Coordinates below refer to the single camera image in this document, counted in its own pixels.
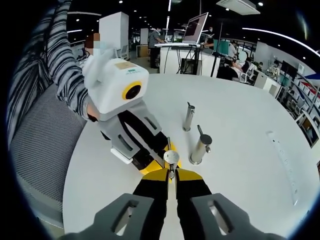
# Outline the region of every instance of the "white box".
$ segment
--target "white box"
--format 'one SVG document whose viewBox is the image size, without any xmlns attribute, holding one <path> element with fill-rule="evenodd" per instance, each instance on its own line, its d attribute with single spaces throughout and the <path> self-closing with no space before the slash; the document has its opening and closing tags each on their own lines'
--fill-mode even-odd
<svg viewBox="0 0 320 240">
<path fill-rule="evenodd" d="M 320 108 L 320 98 L 319 97 L 317 97 L 316 100 L 315 100 L 315 106 L 317 108 Z"/>
<path fill-rule="evenodd" d="M 311 100 L 313 100 L 314 97 L 315 97 L 315 94 L 314 94 L 312 91 L 310 91 L 310 92 L 309 92 L 309 98 L 310 98 Z"/>
<path fill-rule="evenodd" d="M 108 48 L 121 50 L 129 44 L 129 16 L 118 12 L 99 20 L 100 41 Z"/>
<path fill-rule="evenodd" d="M 304 89 L 303 89 L 303 91 L 304 91 L 305 94 L 308 95 L 309 92 L 310 92 L 310 89 L 309 89 L 307 86 L 305 86 Z"/>
<path fill-rule="evenodd" d="M 149 29 L 141 28 L 140 32 L 140 45 L 147 45 L 149 39 Z"/>
</svg>

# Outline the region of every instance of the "small metal part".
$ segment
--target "small metal part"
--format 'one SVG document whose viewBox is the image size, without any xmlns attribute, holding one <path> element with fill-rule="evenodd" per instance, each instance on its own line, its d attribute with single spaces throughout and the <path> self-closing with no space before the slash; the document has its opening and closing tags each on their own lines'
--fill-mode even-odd
<svg viewBox="0 0 320 240">
<path fill-rule="evenodd" d="M 170 137 L 168 136 L 166 139 L 167 139 L 167 141 L 168 141 L 168 150 L 170 151 L 170 150 L 171 150 Z"/>
<path fill-rule="evenodd" d="M 199 165 L 202 162 L 204 155 L 211 152 L 210 145 L 212 143 L 212 138 L 202 132 L 200 125 L 198 125 L 197 128 L 200 133 L 200 138 L 195 146 L 194 151 L 189 157 L 189 161 L 193 165 Z"/>
<path fill-rule="evenodd" d="M 165 167 L 165 161 L 169 164 L 169 178 L 173 179 L 176 176 L 176 168 L 180 159 L 179 154 L 176 151 L 171 150 L 170 137 L 168 140 L 168 151 L 163 155 L 163 167 Z"/>
<path fill-rule="evenodd" d="M 192 106 L 190 105 L 189 102 L 188 103 L 188 109 L 187 109 L 187 112 L 186 112 L 186 117 L 185 117 L 185 121 L 183 123 L 183 126 L 182 126 L 182 129 L 185 131 L 185 132 L 189 132 L 190 129 L 191 129 L 191 122 L 192 122 L 192 118 L 194 117 L 194 114 L 195 114 L 195 106 Z"/>
<path fill-rule="evenodd" d="M 168 164 L 178 164 L 179 154 L 173 150 L 166 151 L 163 155 L 163 160 Z"/>
<path fill-rule="evenodd" d="M 197 125 L 197 128 L 199 130 L 200 136 L 203 135 L 204 133 L 202 132 L 202 129 L 201 129 L 200 125 Z"/>
</svg>

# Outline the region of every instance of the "person's arm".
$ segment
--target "person's arm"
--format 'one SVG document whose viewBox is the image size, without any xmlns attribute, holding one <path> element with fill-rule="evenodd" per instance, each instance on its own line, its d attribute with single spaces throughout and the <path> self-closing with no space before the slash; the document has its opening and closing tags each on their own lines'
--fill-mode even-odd
<svg viewBox="0 0 320 240">
<path fill-rule="evenodd" d="M 236 64 L 235 62 L 232 63 L 232 66 L 239 69 L 241 72 L 243 72 L 242 67 Z"/>
<path fill-rule="evenodd" d="M 159 42 L 159 43 L 164 43 L 165 41 L 163 41 L 160 37 L 157 37 L 156 40 Z"/>
<path fill-rule="evenodd" d="M 205 45 L 206 47 L 208 47 L 208 48 L 209 48 L 209 47 L 213 47 L 213 46 L 214 46 L 214 44 L 213 44 L 213 43 L 205 43 L 204 45 Z"/>
</svg>

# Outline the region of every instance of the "sticker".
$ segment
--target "sticker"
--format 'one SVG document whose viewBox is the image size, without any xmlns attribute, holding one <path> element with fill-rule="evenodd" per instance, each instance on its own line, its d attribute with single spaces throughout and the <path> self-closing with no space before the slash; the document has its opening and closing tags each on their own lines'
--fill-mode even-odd
<svg viewBox="0 0 320 240">
<path fill-rule="evenodd" d="M 116 63 L 115 66 L 120 70 L 130 69 L 130 68 L 136 67 L 136 65 L 134 65 L 132 62 L 129 62 L 129 61 Z"/>
</svg>

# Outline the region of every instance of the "mesh chair back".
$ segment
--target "mesh chair back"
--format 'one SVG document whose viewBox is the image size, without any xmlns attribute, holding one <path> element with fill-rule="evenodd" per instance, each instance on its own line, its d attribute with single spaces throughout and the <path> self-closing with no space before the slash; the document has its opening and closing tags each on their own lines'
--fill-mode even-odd
<svg viewBox="0 0 320 240">
<path fill-rule="evenodd" d="M 37 217 L 63 227 L 62 201 L 73 150 L 86 121 L 56 98 L 52 84 L 24 117 L 11 144 L 17 179 Z"/>
</svg>

